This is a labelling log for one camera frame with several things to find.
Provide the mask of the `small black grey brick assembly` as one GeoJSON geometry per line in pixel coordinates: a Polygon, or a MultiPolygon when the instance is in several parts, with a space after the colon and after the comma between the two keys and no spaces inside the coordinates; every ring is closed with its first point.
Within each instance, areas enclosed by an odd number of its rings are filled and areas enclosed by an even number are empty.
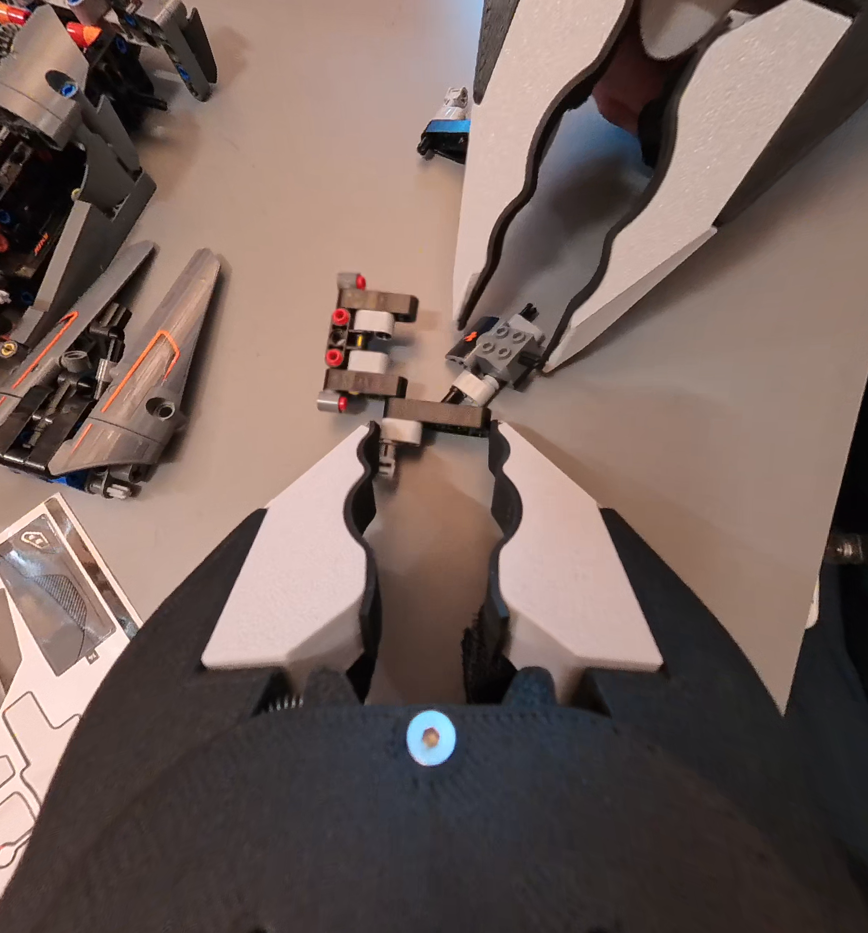
{"type": "Polygon", "coordinates": [[[417,297],[370,290],[358,273],[338,274],[337,288],[323,353],[325,372],[318,410],[345,413],[357,396],[405,397],[408,382],[390,372],[387,344],[396,323],[416,320],[417,297]]]}

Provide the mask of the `large lego car chassis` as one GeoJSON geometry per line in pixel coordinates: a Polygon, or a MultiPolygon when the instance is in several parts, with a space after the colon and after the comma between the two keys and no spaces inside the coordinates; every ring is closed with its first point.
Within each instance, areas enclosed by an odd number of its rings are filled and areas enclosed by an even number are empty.
{"type": "Polygon", "coordinates": [[[0,359],[71,309],[156,190],[133,139],[167,108],[147,48],[210,97],[218,65],[184,2],[0,2],[0,359]]]}

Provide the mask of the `person's right hand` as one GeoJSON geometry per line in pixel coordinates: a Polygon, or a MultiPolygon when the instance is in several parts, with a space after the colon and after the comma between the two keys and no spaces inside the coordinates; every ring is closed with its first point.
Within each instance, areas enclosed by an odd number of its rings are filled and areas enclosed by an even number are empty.
{"type": "Polygon", "coordinates": [[[643,108],[661,93],[664,63],[651,59],[640,36],[626,29],[592,97],[600,115],[629,134],[638,134],[643,108]]]}

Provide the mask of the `white sticker sheet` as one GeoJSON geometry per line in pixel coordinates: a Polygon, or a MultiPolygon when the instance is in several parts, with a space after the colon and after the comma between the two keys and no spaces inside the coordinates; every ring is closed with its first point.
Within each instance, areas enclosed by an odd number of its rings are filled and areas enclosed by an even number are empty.
{"type": "Polygon", "coordinates": [[[62,496],[0,533],[0,897],[80,717],[141,626],[62,496]]]}

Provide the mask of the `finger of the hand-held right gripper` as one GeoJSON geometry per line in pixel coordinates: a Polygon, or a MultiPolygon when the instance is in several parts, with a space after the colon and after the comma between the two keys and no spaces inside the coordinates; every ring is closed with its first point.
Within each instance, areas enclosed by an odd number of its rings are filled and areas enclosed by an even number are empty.
{"type": "Polygon", "coordinates": [[[481,104],[474,103],[452,279],[465,325],[500,261],[513,218],[533,198],[563,114],[610,63],[631,1],[519,1],[481,104]]]}
{"type": "Polygon", "coordinates": [[[606,236],[591,283],[567,306],[543,363],[600,337],[855,110],[839,97],[863,10],[767,10],[714,26],[666,107],[641,203],[606,236]]]}

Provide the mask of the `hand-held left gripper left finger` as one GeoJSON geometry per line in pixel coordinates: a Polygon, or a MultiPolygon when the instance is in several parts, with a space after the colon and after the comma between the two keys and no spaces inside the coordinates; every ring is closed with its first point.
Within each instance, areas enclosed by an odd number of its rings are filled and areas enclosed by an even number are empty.
{"type": "Polygon", "coordinates": [[[347,674],[361,702],[381,640],[381,592],[364,532],[376,514],[380,427],[358,427],[265,508],[204,653],[207,669],[347,674]]]}

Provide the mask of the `black lego beam with connector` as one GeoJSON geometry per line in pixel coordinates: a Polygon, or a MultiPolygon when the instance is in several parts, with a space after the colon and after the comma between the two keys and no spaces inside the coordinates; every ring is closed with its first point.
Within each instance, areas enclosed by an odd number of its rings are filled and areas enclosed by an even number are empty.
{"type": "Polygon", "coordinates": [[[397,447],[419,446],[426,429],[471,437],[487,437],[491,413],[487,408],[445,402],[389,398],[381,420],[379,474],[390,479],[397,447]]]}

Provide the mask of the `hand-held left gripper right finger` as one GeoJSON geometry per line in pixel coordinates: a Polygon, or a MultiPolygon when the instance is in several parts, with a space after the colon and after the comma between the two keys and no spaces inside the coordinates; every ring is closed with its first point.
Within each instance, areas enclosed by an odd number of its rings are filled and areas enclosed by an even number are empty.
{"type": "Polygon", "coordinates": [[[663,659],[595,500],[510,425],[494,421],[488,638],[518,670],[543,668],[568,704],[586,670],[652,673],[663,659]]]}

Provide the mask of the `black printed lego block assembly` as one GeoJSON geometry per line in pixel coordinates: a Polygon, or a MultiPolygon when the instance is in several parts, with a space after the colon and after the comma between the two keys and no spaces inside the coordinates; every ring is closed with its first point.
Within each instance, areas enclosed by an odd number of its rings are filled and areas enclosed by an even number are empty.
{"type": "Polygon", "coordinates": [[[506,318],[477,320],[446,354],[461,366],[442,402],[486,407],[507,385],[519,389],[540,363],[544,332],[536,325],[532,303],[506,318]]]}

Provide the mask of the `grey lego wing panel assembly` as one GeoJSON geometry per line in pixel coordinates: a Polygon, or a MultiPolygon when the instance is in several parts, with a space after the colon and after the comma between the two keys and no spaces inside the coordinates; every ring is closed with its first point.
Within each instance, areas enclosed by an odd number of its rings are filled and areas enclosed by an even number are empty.
{"type": "Polygon", "coordinates": [[[124,294],[153,257],[126,246],[0,384],[0,465],[111,499],[135,496],[183,425],[181,402],[220,274],[197,250],[138,331],[124,294]]]}

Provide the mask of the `small blue black lego piece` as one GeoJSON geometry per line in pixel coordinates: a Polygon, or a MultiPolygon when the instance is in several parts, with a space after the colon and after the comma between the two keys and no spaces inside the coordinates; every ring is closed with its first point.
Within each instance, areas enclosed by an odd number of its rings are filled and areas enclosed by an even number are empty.
{"type": "Polygon", "coordinates": [[[464,164],[469,142],[471,104],[467,87],[450,87],[417,146],[424,159],[440,156],[464,164]]]}

